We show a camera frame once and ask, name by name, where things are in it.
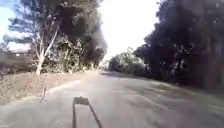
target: sky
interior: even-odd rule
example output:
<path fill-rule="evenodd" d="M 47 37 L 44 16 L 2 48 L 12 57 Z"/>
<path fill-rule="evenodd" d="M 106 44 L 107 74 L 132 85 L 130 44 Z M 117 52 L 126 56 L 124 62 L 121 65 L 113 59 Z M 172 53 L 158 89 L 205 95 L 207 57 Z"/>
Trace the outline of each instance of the sky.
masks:
<path fill-rule="evenodd" d="M 18 36 L 18 33 L 8 31 L 8 18 L 15 17 L 12 11 L 16 0 L 0 0 L 0 42 L 2 36 L 8 34 Z M 104 59 L 124 52 L 128 47 L 137 48 L 144 43 L 144 37 L 154 30 L 158 21 L 155 17 L 158 11 L 156 0 L 105 0 L 100 7 L 102 16 L 102 32 L 108 44 Z M 11 50 L 27 48 L 27 45 L 11 43 Z"/>

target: asphalt road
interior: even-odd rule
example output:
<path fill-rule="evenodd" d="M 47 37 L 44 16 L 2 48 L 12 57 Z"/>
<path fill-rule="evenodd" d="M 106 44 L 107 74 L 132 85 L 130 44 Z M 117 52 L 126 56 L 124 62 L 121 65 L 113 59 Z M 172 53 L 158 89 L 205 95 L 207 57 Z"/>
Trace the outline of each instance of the asphalt road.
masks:
<path fill-rule="evenodd" d="M 161 83 L 113 72 L 92 72 L 40 97 L 0 107 L 0 128 L 224 128 L 224 116 Z M 87 105 L 73 105 L 75 97 Z"/>

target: tree trunk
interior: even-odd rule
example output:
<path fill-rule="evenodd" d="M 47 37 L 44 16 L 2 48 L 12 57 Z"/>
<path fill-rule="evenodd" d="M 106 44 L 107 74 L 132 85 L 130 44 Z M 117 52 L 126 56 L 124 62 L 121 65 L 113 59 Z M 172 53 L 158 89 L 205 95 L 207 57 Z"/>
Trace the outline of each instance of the tree trunk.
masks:
<path fill-rule="evenodd" d="M 40 56 L 40 58 L 39 58 L 39 60 L 38 60 L 38 65 L 37 65 L 37 70 L 36 70 L 36 74 L 37 74 L 37 76 L 39 76 L 40 73 L 41 73 L 42 65 L 43 65 L 43 63 L 44 63 L 44 59 L 45 59 L 44 56 Z"/>

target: tree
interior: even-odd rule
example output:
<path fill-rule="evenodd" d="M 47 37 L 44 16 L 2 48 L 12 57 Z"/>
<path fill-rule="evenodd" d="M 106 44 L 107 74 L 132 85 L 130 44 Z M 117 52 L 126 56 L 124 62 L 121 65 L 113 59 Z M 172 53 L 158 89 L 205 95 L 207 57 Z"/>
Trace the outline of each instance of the tree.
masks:
<path fill-rule="evenodd" d="M 109 69 L 139 76 L 145 74 L 145 64 L 140 58 L 135 57 L 131 48 L 128 48 L 127 52 L 112 57 L 109 61 Z"/>
<path fill-rule="evenodd" d="M 16 18 L 10 19 L 9 29 L 27 33 L 37 56 L 36 74 L 40 75 L 45 58 L 61 38 L 69 41 L 82 40 L 86 34 L 86 20 L 96 1 L 21 0 L 15 11 Z"/>
<path fill-rule="evenodd" d="M 155 79 L 201 87 L 218 83 L 223 76 L 215 68 L 223 67 L 223 14 L 219 0 L 162 1 L 159 23 L 135 55 Z"/>

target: grass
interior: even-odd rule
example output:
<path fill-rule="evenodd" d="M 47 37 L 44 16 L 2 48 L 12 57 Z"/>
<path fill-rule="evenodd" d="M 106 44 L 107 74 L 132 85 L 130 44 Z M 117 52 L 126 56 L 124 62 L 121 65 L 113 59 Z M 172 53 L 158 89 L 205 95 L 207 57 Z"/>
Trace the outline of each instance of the grass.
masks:
<path fill-rule="evenodd" d="M 0 105 L 26 96 L 43 92 L 63 83 L 78 79 L 80 74 L 44 73 L 39 78 L 35 73 L 5 75 L 0 81 Z"/>

